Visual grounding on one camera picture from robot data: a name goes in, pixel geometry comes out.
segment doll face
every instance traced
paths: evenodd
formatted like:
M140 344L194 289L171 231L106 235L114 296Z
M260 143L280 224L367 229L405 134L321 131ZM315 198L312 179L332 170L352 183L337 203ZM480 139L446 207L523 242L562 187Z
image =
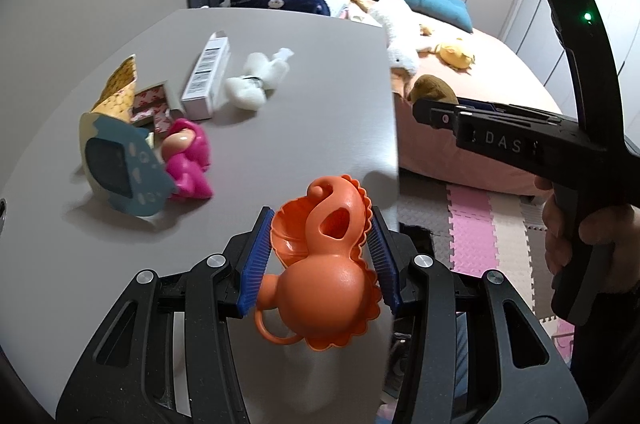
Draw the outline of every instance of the doll face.
M196 137L195 131L191 129L183 129L169 135L162 143L162 159L167 162L172 156L184 152Z

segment foam floor mat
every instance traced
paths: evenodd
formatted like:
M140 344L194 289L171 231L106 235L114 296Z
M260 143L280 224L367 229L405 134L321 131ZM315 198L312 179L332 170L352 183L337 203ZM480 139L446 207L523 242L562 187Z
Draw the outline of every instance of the foam floor mat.
M551 310L541 199L489 193L400 172L398 221L432 233L437 260L464 274L498 269L568 359L573 327Z

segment white table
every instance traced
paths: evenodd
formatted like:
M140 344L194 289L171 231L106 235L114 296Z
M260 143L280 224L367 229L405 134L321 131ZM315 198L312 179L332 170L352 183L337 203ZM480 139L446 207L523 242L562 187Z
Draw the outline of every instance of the white table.
M216 196L197 207L169 205L153 222L94 200L81 172L78 121L108 76L136 54L140 87L168 80L181 92L207 38L219 29L230 38L227 76L240 73L250 52L274 54L285 46L295 56L286 80L257 115L226 104L204 124ZM42 76L45 92L55 86L49 78ZM19 136L19 120L16 130ZM323 175L349 173L362 181L393 227L397 165L381 28L281 10L178 10L71 92L0 194L8 202L0 236L0 343L53 414L81 352L139 270L162 276L190 269L251 229L263 205L277 209ZM302 343L268 343L250 317L231 322L252 423L371 424L390 322L385 308L366 335L320 354Z

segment brown plush toy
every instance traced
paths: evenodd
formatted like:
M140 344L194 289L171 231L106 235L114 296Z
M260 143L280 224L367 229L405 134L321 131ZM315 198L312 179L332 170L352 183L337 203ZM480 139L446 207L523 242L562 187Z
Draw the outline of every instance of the brown plush toy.
M421 98L447 102L448 104L459 104L458 98L449 84L435 75L421 75L415 81L414 89L409 93L409 101L413 104Z

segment stuffed animal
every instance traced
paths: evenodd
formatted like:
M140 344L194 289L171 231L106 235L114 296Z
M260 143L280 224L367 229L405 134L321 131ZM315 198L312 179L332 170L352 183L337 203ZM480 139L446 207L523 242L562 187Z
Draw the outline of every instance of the stuffed animal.
M371 6L366 0L353 1L385 29L389 66L413 77L420 65L418 52L433 50L434 42L422 37L423 31L431 33L431 29L422 27L404 0L379 0Z
M236 107L258 111L267 102L265 90L276 89L289 73L287 59L293 55L288 48L281 48L273 59L264 54L250 54L239 77L229 77L225 90L229 102Z
M468 70L476 62L476 56L462 38L454 42L441 42L436 45L434 53L455 70Z
M435 75L421 75L415 81L414 89L409 93L409 101L413 104L422 98L449 104L459 104L458 98L449 84Z

